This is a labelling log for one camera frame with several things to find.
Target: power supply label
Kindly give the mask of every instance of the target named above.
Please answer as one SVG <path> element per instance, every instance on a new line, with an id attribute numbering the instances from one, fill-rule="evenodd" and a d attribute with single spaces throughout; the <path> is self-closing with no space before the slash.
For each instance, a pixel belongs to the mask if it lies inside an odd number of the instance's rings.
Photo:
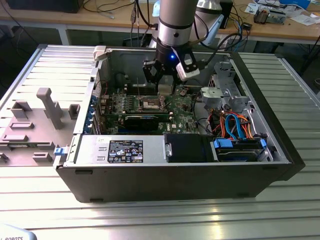
<path id="1" fill-rule="evenodd" d="M 108 162 L 111 164 L 143 163 L 143 141 L 111 140 L 109 144 Z"/>

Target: wooden workbench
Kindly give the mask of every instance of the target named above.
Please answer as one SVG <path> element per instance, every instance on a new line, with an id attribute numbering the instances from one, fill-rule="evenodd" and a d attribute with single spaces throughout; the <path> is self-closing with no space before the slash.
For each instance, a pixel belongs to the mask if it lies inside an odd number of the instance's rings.
<path id="1" fill-rule="evenodd" d="M 113 0 L 96 0 L 98 5 L 104 3 L 112 3 Z M 249 40 L 266 41 L 266 42 L 283 42 L 283 43 L 301 43 L 313 44 L 320 35 L 320 24 L 313 24 L 305 26 L 295 22 L 289 18 L 285 20 L 283 25 L 267 23 L 264 25 L 256 24 L 253 20 L 253 14 L 244 13 L 245 5 L 250 3 L 250 0 L 235 0 L 235 7 L 243 21 L 252 24 Z M 113 9 L 125 4 L 129 4 L 129 0 L 120 0 L 116 4 L 111 4 L 102 7 L 102 9 Z M 131 28 L 130 16 L 132 12 L 132 5 L 114 10 L 111 14 L 114 19 L 106 17 L 104 14 L 96 12 L 89 12 L 81 8 L 78 13 L 63 13 L 51 11 L 33 11 L 33 10 L 12 10 L 7 3 L 4 3 L 6 9 L 10 14 L 22 25 L 27 27 L 42 27 L 58 29 L 62 44 L 70 45 L 68 36 L 69 29 L 74 30 L 92 30 L 92 31 L 106 31 L 106 32 L 129 32 Z M 147 5 L 141 3 L 141 10 L 144 16 L 147 17 Z M 97 10 L 96 3 L 91 0 L 86 4 L 86 8 L 90 10 Z M 155 22 L 151 16 L 153 11 L 153 4 L 150 4 L 150 21 Z M 320 6 L 311 4 L 310 10 L 320 11 Z M 0 25 L 16 26 L 17 24 L 0 6 Z M 147 26 L 140 19 L 140 28 L 146 29 Z M 134 26 L 133 32 L 137 32 L 137 25 Z M 218 31 L 219 38 L 224 38 L 230 33 L 236 31 L 232 21 L 229 21 L 226 29 Z"/>

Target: circuit board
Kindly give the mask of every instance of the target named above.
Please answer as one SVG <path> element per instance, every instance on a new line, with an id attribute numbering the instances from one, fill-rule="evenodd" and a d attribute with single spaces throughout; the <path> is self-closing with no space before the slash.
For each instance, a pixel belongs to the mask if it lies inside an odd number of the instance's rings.
<path id="1" fill-rule="evenodd" d="M 101 103 L 102 133 L 108 135 L 198 134 L 192 95 L 178 88 L 174 95 L 106 95 Z"/>

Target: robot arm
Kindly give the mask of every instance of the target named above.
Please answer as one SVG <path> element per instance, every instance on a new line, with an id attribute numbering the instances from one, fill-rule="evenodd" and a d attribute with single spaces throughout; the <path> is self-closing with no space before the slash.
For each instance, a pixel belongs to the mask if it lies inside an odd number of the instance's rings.
<path id="1" fill-rule="evenodd" d="M 146 80 L 155 84 L 156 91 L 163 75 L 173 76 L 175 86 L 200 73 L 189 44 L 197 3 L 198 0 L 161 0 L 155 59 L 143 63 Z"/>

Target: computer case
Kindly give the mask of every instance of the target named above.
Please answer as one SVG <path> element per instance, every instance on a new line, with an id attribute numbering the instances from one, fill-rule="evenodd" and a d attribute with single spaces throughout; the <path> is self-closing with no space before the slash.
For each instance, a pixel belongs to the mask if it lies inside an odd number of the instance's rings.
<path id="1" fill-rule="evenodd" d="M 228 23 L 229 15 L 233 6 L 232 0 L 220 0 L 220 5 L 222 8 L 222 14 L 224 16 L 222 23 L 220 25 L 220 29 L 225 29 Z"/>

